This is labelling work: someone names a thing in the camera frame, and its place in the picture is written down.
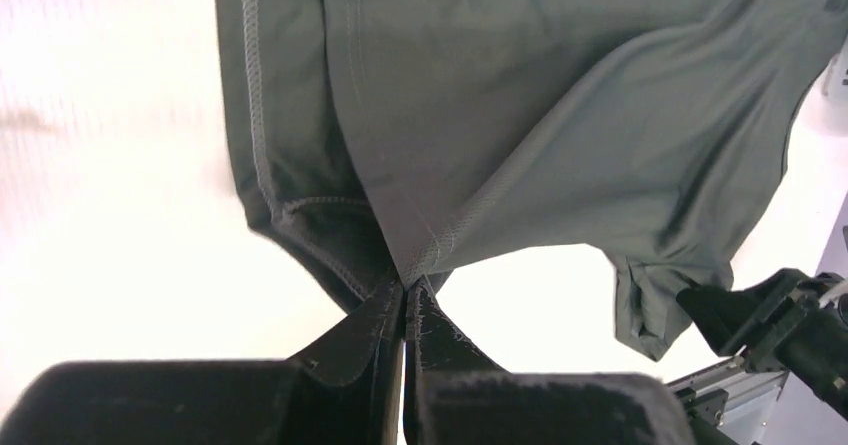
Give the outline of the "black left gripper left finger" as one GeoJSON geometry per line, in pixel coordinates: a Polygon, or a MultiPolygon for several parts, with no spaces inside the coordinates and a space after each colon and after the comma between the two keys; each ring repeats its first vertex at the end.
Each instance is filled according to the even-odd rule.
{"type": "Polygon", "coordinates": [[[285,360],[68,362],[42,373],[5,444],[391,444],[405,291],[385,283],[285,360]]]}

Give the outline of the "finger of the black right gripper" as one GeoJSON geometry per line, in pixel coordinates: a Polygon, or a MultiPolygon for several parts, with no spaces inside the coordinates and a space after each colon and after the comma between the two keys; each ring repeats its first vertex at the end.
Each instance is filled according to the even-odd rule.
{"type": "Polygon", "coordinates": [[[752,315],[746,292],[699,286],[679,292],[676,302],[717,356],[734,355],[742,347],[737,334],[752,315]]]}

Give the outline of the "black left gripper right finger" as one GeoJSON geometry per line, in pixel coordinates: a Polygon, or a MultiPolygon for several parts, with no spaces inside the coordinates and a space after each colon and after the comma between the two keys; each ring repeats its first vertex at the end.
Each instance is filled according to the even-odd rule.
{"type": "Polygon", "coordinates": [[[692,444],[679,400],[642,374],[518,374],[442,311],[428,279],[407,293],[409,444],[692,444]]]}

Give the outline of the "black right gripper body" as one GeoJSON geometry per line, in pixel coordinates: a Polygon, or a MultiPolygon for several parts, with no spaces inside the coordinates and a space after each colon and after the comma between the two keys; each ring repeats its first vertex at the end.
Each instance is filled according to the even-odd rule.
{"type": "Polygon", "coordinates": [[[833,273],[814,277],[782,269],[742,291],[753,312],[735,338],[748,372],[787,370],[822,402],[847,417],[847,323],[837,303],[847,281],[833,273]]]}

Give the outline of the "dark grey t shirt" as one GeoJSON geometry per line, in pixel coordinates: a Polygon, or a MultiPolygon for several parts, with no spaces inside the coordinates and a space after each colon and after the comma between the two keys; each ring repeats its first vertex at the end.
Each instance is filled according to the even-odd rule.
{"type": "Polygon", "coordinates": [[[251,229],[353,310],[383,279],[588,244],[615,335],[729,288],[847,0],[215,0],[251,229]]]}

